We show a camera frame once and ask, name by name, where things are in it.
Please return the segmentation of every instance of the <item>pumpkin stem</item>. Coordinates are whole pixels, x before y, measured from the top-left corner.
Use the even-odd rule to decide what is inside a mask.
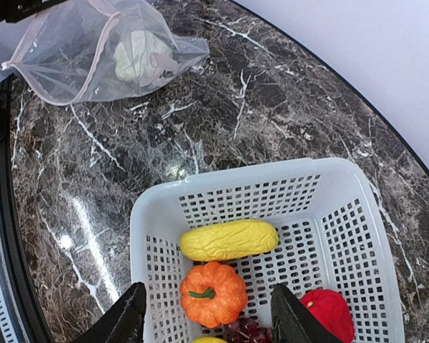
[[[213,288],[209,287],[209,288],[207,288],[207,290],[205,292],[203,292],[201,294],[196,293],[196,292],[188,292],[188,294],[194,298],[208,298],[210,300],[213,300],[213,298],[215,297],[214,292],[215,292],[215,290]]]

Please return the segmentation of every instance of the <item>basket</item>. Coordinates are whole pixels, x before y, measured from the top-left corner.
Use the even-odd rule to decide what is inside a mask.
[[[298,297],[338,291],[355,323],[355,342],[404,342],[393,258],[368,180],[338,158],[297,159],[216,171],[152,187],[131,215],[132,282],[147,287],[144,342],[224,337],[184,316],[179,285],[193,262],[178,250],[187,230],[258,218],[280,235],[273,252],[227,262],[247,285],[243,317],[271,327],[270,294],[285,283]]]

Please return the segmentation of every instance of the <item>clear plastic bag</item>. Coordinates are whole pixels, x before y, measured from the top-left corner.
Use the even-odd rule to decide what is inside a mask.
[[[204,39],[175,36],[144,0],[70,0],[37,14],[3,67],[64,106],[144,96],[208,55]]]

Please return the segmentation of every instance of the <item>orange pumpkin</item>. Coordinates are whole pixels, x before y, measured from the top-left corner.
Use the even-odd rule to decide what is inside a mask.
[[[245,282],[219,262],[192,268],[179,290],[186,317],[209,329],[235,322],[248,301]]]

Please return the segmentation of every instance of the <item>dark marble surface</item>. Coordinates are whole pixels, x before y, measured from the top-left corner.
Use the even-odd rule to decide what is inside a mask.
[[[141,99],[55,107],[15,84],[13,175],[36,290],[69,342],[130,283],[137,197],[190,174],[300,157],[358,164],[393,251],[407,342],[429,342],[429,178],[343,81],[221,0],[157,5],[179,35],[208,39],[200,68]]]

